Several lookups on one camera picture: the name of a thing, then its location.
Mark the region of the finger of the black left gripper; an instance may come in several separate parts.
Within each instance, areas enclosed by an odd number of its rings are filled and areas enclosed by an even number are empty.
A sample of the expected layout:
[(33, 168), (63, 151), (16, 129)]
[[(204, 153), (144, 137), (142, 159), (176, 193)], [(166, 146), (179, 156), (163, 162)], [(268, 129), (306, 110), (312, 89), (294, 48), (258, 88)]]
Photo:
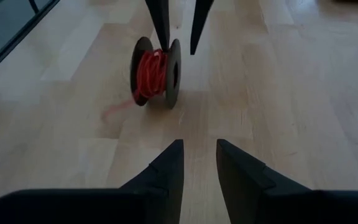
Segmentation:
[(190, 37), (190, 54), (194, 55), (214, 0), (196, 0)]
[(167, 52), (170, 43), (170, 20), (168, 0), (145, 0), (160, 42), (161, 49)]

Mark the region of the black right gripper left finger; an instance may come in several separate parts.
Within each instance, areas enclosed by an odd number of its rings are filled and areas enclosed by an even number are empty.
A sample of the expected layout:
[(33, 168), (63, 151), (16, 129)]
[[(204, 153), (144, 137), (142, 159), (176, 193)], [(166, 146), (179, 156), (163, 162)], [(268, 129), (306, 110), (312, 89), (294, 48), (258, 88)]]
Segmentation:
[(0, 197), (0, 224), (179, 224), (183, 140), (119, 188), (27, 189)]

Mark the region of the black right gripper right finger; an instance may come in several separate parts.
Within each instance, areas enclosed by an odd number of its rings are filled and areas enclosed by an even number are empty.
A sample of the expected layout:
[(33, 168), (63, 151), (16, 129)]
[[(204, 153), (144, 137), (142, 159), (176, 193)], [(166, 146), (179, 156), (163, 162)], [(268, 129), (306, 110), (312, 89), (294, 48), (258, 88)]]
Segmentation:
[(358, 224), (358, 190), (311, 190), (231, 144), (216, 144), (231, 224)]

